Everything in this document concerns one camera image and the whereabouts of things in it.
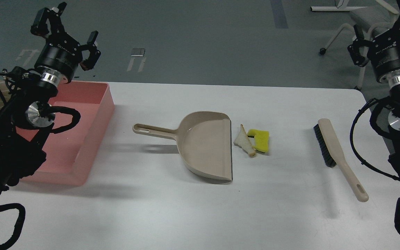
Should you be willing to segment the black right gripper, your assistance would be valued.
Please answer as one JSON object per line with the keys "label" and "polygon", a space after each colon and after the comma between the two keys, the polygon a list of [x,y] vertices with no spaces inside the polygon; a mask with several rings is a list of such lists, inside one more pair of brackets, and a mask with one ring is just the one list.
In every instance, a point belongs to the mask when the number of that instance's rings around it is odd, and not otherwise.
{"label": "black right gripper", "polygon": [[[400,10],[400,0],[396,1]],[[388,30],[372,41],[365,39],[362,28],[353,26],[355,38],[347,47],[349,55],[355,66],[365,67],[371,62],[373,72],[378,83],[387,83],[388,76],[392,73],[400,74],[400,14],[393,24],[393,30]],[[368,48],[368,57],[363,56],[361,48]]]}

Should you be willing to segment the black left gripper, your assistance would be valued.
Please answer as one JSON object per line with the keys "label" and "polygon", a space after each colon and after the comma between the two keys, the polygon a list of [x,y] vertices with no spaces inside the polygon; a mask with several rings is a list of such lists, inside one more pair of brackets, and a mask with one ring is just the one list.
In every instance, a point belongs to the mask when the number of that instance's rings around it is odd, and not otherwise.
{"label": "black left gripper", "polygon": [[[31,25],[31,34],[46,38],[46,44],[35,62],[34,68],[50,68],[60,72],[70,83],[80,65],[84,70],[94,69],[101,56],[96,39],[99,32],[93,31],[86,44],[80,45],[71,35],[65,33],[61,16],[67,7],[61,2],[57,7],[40,9]],[[83,60],[82,52],[88,51],[88,58]]]}

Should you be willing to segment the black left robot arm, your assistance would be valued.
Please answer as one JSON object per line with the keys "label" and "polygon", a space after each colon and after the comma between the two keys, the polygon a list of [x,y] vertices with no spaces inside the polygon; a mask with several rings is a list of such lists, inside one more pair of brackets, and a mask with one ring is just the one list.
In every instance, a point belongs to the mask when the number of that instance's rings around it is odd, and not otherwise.
{"label": "black left robot arm", "polygon": [[[61,16],[66,6],[62,2],[38,11],[30,32],[44,38],[45,46],[34,67],[0,72],[0,195],[33,175],[46,161],[43,146],[50,134],[68,131],[81,119],[76,109],[49,104],[59,85],[73,80],[78,66],[91,70],[101,55],[97,31],[91,32],[85,44],[65,31]],[[12,247],[23,229],[25,207],[19,203],[0,205],[0,213],[11,209],[18,211],[18,217],[11,237],[0,244],[0,250]]]}

